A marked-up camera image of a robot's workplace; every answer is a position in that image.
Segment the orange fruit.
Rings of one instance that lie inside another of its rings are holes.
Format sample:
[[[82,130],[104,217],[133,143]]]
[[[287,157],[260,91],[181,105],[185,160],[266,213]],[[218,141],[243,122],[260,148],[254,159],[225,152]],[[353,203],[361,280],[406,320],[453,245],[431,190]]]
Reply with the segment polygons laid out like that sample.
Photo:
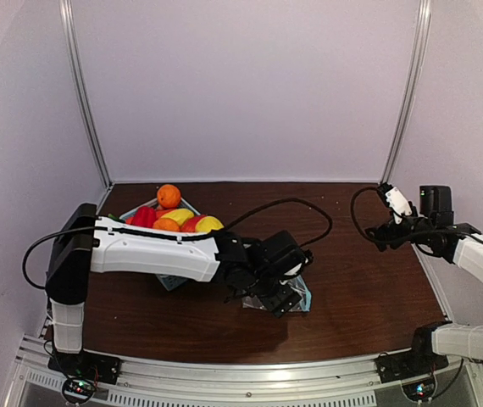
[[[153,229],[161,230],[161,231],[179,232],[180,226],[173,219],[161,217],[153,223]]]
[[[164,184],[157,190],[158,204],[164,209],[177,208],[181,201],[181,192],[172,184]]]

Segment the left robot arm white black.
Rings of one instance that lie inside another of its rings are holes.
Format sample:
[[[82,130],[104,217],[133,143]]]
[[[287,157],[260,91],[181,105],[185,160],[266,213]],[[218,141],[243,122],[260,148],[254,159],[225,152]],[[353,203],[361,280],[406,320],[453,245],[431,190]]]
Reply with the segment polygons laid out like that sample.
[[[73,376],[92,369],[84,352],[83,322],[92,272],[135,272],[218,283],[233,293],[256,297],[281,317],[301,301],[288,286],[313,261],[288,231],[263,241],[230,231],[190,235],[152,231],[98,216],[80,205],[53,240],[45,291],[51,303],[53,346]]]

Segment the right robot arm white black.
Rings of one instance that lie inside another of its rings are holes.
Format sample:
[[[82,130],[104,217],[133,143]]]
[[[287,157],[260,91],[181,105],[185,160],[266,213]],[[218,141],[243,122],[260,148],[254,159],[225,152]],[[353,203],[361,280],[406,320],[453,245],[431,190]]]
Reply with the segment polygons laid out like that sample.
[[[419,204],[388,183],[371,190],[390,218],[359,233],[381,252],[413,246],[445,313],[444,321],[414,331],[398,367],[381,357],[384,371],[391,376],[430,373],[449,357],[483,363],[483,232],[455,220],[450,187],[420,187]]]

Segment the yellow lemon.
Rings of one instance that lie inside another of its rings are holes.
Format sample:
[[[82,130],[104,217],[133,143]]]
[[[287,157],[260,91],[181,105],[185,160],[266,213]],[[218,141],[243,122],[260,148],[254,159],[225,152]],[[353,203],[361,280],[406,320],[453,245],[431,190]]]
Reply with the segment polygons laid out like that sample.
[[[224,228],[222,222],[214,216],[205,215],[201,217],[196,225],[196,233],[210,233],[211,231],[218,231]]]

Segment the light blue plastic basket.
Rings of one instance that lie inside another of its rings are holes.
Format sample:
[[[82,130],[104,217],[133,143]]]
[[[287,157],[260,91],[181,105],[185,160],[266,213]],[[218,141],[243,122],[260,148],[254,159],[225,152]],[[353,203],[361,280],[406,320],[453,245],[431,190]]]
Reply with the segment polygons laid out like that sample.
[[[158,200],[154,198],[145,203],[142,203],[139,206],[136,206],[134,209],[131,209],[123,213],[119,218],[124,222],[127,222],[127,220],[130,217],[136,214],[137,210],[140,207],[150,207],[150,208],[156,209],[158,207]],[[195,215],[200,215],[200,212],[197,209],[195,209],[190,203],[188,203],[184,198],[180,201],[180,207],[182,209],[191,210]],[[181,285],[185,284],[188,281],[188,279],[185,277],[165,275],[165,274],[156,274],[156,277],[168,292],[175,290],[177,287],[180,287]]]

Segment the yellow banana toy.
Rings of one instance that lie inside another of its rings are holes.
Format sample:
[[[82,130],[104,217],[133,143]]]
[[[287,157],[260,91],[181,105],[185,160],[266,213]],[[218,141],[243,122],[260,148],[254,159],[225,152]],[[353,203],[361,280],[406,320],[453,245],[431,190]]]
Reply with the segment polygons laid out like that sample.
[[[182,227],[188,220],[194,217],[194,213],[185,208],[172,209],[161,216],[163,219],[170,219],[176,222],[179,227]]]

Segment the orange fruit in basket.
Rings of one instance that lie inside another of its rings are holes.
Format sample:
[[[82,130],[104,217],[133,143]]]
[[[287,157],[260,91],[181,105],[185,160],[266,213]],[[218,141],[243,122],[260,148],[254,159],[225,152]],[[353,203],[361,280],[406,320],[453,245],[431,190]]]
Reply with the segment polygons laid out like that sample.
[[[180,226],[173,219],[161,217],[153,223],[153,229],[161,230],[161,231],[179,232]]]

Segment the red bell pepper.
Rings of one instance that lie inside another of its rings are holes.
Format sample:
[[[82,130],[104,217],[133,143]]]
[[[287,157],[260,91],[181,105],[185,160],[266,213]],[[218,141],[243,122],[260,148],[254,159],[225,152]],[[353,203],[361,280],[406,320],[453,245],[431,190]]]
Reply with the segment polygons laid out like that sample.
[[[157,219],[156,210],[152,207],[142,206],[132,217],[131,224],[133,226],[152,228]]]

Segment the aluminium front rail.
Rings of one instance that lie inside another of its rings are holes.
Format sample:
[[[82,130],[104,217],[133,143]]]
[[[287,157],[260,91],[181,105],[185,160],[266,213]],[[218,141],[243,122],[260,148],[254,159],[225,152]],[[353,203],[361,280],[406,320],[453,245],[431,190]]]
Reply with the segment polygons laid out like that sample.
[[[433,374],[383,382],[375,355],[272,365],[123,357],[90,406],[483,406],[483,365],[452,357]]]

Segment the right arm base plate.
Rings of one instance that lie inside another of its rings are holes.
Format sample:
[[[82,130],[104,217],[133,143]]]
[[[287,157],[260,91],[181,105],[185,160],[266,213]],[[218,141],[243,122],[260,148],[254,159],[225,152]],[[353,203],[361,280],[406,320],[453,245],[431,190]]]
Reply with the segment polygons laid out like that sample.
[[[381,353],[374,362],[382,383],[430,375],[449,366],[446,356],[421,354],[412,349],[395,354]]]

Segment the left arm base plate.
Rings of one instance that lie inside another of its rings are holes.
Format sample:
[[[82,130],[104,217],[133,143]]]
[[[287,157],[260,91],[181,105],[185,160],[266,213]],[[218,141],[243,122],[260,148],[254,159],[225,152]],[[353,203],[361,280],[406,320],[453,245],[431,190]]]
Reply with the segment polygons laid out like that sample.
[[[86,351],[78,354],[54,352],[53,356],[49,357],[47,367],[67,376],[114,385],[119,377],[121,359]]]

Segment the right aluminium frame post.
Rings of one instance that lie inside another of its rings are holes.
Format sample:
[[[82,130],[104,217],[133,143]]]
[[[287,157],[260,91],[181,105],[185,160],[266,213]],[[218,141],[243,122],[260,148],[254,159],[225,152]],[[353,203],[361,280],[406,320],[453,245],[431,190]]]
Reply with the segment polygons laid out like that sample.
[[[397,161],[399,160],[404,137],[407,133],[408,123],[414,107],[419,78],[425,62],[425,55],[430,36],[432,4],[433,2],[431,0],[419,1],[419,9],[414,31],[414,42],[408,67],[407,80],[402,95],[402,101],[400,104],[391,146],[380,179],[381,183],[389,182],[391,180]]]

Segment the aluminium frame post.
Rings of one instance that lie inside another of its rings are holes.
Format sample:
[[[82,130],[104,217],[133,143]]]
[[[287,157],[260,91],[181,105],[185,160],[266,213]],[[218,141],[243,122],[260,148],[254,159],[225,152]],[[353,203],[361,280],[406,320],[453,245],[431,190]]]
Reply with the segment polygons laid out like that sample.
[[[402,101],[400,104],[391,146],[380,179],[381,183],[389,182],[391,180],[397,161],[399,160],[404,137],[407,133],[408,123],[414,107],[419,78],[425,62],[425,55],[430,36],[432,4],[433,2],[431,0],[419,1],[419,9],[414,31],[414,42],[408,67],[407,80],[402,95]]]
[[[75,95],[79,105],[83,126],[90,145],[92,157],[101,179],[101,183],[106,189],[108,189],[114,183],[108,172],[103,149],[98,139],[97,128],[92,114],[92,107],[90,105],[90,99],[86,89],[84,71],[81,64],[81,56],[77,42],[73,5],[70,0],[60,0],[58,5],[67,45],[69,65],[73,82],[75,84]]]

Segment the left aluminium frame post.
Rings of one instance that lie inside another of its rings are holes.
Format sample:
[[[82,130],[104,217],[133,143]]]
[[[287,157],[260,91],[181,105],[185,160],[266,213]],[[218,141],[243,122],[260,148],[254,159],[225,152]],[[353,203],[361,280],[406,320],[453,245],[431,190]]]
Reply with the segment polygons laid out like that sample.
[[[101,183],[106,189],[108,189],[114,183],[108,172],[103,149],[98,139],[97,128],[92,114],[92,107],[90,105],[90,99],[86,89],[84,71],[81,64],[81,56],[77,42],[73,5],[70,0],[60,0],[58,5],[67,45],[69,65],[73,82],[75,84],[75,95],[79,105],[83,126],[90,145],[92,157],[101,179]]]

